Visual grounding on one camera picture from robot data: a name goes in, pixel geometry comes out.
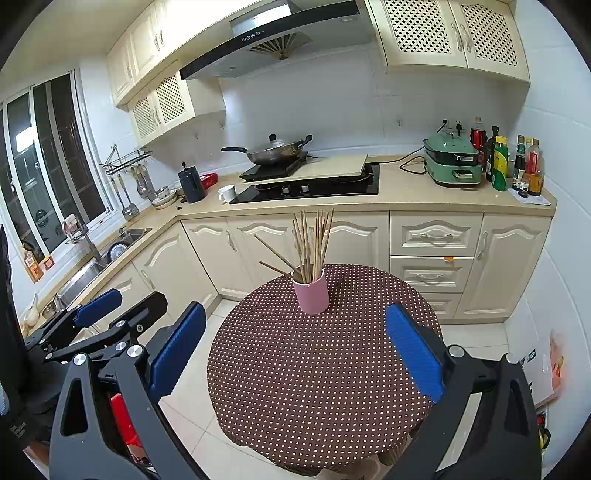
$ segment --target brown tablecloth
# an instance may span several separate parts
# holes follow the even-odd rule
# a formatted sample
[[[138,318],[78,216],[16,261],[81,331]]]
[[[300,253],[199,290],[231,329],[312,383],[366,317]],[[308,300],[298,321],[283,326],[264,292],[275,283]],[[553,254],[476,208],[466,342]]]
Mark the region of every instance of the brown tablecloth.
[[[427,414],[390,343],[394,300],[441,335],[407,283],[372,267],[327,265],[330,306],[303,313],[278,277],[242,300],[219,329],[207,384],[222,430],[277,465],[333,467],[396,447]]]

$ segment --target bowl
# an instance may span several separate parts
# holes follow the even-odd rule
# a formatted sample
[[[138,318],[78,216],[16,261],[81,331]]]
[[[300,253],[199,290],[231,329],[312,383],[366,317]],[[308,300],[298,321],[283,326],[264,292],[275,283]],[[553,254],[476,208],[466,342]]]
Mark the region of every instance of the bowl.
[[[174,201],[177,199],[177,192],[176,191],[169,191],[166,195],[162,193],[158,194],[158,196],[152,201],[152,205],[154,205],[158,210],[165,208],[169,205],[172,205]]]

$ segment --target chopsticks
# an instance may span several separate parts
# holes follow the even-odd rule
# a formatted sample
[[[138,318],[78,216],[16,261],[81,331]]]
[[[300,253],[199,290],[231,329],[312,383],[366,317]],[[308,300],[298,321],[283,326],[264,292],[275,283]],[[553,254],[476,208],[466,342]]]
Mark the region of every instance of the chopsticks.
[[[254,235],[254,237],[259,240],[260,243],[265,245],[265,247],[279,258],[279,260],[293,270],[292,277],[296,282],[312,283],[318,280],[322,275],[324,258],[326,257],[326,250],[328,249],[330,228],[332,227],[334,214],[335,209],[332,209],[330,213],[323,210],[316,210],[316,218],[314,218],[314,224],[310,227],[312,230],[310,233],[306,213],[301,211],[299,219],[297,214],[294,213],[291,224],[293,226],[294,240],[296,242],[295,249],[297,250],[298,260],[300,261],[299,267],[293,265],[288,259],[258,235]],[[273,267],[273,265],[269,265],[263,261],[259,261],[259,263],[277,273],[289,275],[289,273],[284,272],[277,267]]]

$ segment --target green bottle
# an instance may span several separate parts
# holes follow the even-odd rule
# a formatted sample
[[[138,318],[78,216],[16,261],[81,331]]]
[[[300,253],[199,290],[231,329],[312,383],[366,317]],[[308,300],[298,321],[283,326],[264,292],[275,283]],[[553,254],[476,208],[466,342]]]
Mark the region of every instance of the green bottle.
[[[508,157],[507,139],[501,135],[497,135],[495,141],[495,161],[492,169],[492,187],[500,192],[504,192],[507,189]]]

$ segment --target lattice cabinet door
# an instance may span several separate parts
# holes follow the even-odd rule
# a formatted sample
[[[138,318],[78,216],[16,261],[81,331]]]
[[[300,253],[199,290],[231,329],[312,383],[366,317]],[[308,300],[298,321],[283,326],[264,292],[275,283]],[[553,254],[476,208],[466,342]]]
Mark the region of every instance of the lattice cabinet door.
[[[386,64],[466,67],[447,0],[365,0]]]
[[[187,82],[181,80],[176,63],[158,75],[150,86],[156,105],[156,121],[163,133],[195,116]]]
[[[450,6],[460,28],[468,68],[530,81],[509,5],[496,0],[450,0]]]
[[[134,126],[135,138],[138,145],[143,146],[162,134],[162,127],[158,124],[154,108],[153,94],[145,88],[127,105],[131,122]]]

